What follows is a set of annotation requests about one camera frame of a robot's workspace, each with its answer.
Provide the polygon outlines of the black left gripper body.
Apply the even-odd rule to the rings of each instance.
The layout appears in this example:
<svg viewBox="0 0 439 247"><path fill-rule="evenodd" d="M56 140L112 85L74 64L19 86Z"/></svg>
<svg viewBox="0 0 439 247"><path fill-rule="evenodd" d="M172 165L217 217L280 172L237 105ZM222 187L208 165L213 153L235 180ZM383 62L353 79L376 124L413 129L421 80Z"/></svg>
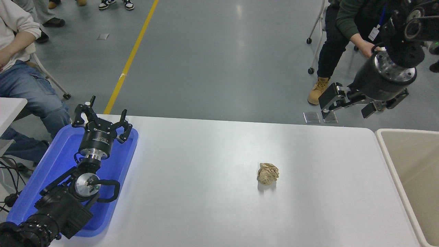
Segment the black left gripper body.
<svg viewBox="0 0 439 247"><path fill-rule="evenodd" d="M86 150L97 149L105 154L110 154L117 135L115 130L109 131L107 127L101 130L94 122L88 122L79 146L79 152L85 154Z"/></svg>

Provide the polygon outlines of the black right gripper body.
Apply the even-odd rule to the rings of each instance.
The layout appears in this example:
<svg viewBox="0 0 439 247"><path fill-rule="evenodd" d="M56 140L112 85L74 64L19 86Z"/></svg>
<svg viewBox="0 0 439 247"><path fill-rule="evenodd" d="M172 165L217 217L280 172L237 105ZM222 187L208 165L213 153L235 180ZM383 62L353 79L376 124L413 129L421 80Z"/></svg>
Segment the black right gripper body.
<svg viewBox="0 0 439 247"><path fill-rule="evenodd" d="M348 87L371 99L387 101L396 97L415 79L416 68L404 68L390 58L370 58Z"/></svg>

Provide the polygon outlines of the person's right hand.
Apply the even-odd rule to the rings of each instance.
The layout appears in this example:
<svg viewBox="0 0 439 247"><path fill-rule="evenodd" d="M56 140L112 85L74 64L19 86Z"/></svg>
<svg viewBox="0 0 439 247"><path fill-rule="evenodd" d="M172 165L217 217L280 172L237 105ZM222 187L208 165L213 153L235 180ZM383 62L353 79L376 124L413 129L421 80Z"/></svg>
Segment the person's right hand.
<svg viewBox="0 0 439 247"><path fill-rule="evenodd" d="M356 47L358 47L365 58L370 58L375 51L375 45L365 40L359 41Z"/></svg>

